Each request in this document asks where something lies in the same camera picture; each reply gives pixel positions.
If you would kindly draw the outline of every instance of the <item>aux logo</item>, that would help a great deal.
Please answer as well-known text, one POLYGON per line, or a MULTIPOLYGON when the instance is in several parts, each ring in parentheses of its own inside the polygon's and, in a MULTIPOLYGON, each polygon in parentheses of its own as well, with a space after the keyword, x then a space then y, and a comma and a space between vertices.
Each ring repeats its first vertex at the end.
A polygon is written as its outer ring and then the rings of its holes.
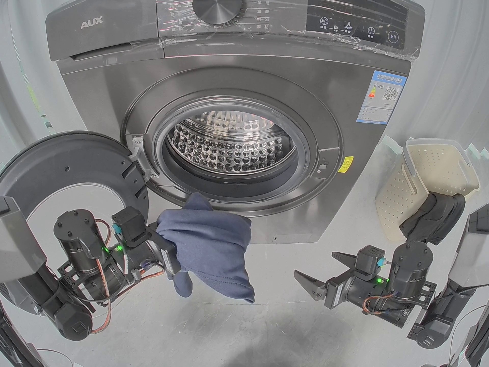
POLYGON ((99 24, 99 23, 103 23, 101 16, 99 16, 98 18, 93 18, 90 21, 84 21, 82 23, 82 27, 80 28, 80 30, 83 30, 84 28, 95 26, 96 24, 99 24))

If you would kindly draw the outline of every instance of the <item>white plastic basket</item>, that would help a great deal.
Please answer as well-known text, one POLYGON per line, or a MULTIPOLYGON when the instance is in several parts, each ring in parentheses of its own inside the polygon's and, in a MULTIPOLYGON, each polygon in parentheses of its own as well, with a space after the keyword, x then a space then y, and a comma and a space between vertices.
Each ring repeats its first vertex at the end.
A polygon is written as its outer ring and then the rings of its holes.
POLYGON ((405 240, 399 226, 414 215, 429 192, 468 199, 480 189, 479 179, 459 143, 438 138, 407 140, 403 156, 377 194, 382 229, 392 241, 405 240))

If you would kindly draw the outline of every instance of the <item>control panel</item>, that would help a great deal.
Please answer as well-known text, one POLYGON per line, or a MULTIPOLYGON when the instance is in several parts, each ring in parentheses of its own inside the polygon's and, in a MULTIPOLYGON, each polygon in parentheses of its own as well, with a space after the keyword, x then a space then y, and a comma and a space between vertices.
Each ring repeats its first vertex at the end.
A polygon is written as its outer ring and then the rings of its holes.
POLYGON ((308 0, 309 31, 404 49, 407 8, 391 0, 308 0))
POLYGON ((409 0, 156 0, 163 39, 250 32, 336 39, 417 56, 425 12, 409 0))

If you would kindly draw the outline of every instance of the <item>energy label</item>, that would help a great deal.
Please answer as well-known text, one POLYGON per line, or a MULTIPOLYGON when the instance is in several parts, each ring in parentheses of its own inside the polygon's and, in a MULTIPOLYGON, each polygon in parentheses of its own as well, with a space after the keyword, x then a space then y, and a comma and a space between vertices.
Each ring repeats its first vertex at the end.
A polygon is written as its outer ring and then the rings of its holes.
POLYGON ((405 83, 405 76, 375 70, 357 122, 387 124, 405 83))

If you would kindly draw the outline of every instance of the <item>play/pause button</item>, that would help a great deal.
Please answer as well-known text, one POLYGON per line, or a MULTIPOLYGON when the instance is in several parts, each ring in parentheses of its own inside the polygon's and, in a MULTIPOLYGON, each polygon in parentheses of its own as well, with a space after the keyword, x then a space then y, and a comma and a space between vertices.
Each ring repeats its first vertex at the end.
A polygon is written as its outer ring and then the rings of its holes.
POLYGON ((399 41, 399 34, 397 33, 397 31, 394 30, 389 31, 389 33, 387 34, 387 39, 390 43, 396 44, 397 41, 399 41))

